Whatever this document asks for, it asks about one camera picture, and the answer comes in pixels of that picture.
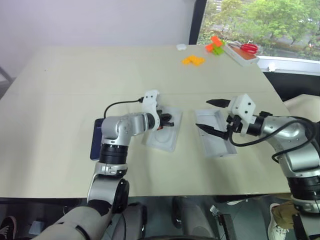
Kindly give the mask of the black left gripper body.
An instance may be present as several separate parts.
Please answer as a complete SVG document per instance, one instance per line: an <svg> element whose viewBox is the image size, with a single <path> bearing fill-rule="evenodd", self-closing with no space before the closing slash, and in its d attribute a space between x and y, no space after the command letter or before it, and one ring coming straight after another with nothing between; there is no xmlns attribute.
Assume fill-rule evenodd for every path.
<svg viewBox="0 0 320 240"><path fill-rule="evenodd" d="M163 110L160 109L160 108L157 108L156 112L157 112L157 115L158 115L158 118L159 118L159 126L158 126L158 128L162 129L163 126L164 126L164 121L165 121L165 119L167 117L167 114L164 113Z"/></svg>

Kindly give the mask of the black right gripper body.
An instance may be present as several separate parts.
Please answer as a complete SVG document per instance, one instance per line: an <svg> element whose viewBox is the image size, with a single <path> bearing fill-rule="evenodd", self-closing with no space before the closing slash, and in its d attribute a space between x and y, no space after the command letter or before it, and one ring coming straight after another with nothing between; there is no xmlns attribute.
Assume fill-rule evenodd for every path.
<svg viewBox="0 0 320 240"><path fill-rule="evenodd" d="M242 119L238 116L229 115L226 119L226 140L229 140L233 133L240 133L242 130Z"/></svg>

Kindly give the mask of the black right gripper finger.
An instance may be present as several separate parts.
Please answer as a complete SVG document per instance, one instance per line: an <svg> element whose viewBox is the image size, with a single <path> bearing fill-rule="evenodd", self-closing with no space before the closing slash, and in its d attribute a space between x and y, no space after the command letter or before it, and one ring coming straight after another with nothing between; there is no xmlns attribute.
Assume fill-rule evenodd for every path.
<svg viewBox="0 0 320 240"><path fill-rule="evenodd" d="M228 131L216 130L213 126L209 126L206 124L196 123L195 125L209 135L216 136L216 137L221 138L223 140L227 140L229 138Z"/></svg>
<svg viewBox="0 0 320 240"><path fill-rule="evenodd" d="M228 99L210 99L207 100L206 103L218 108L227 108L230 104L230 100Z"/></svg>

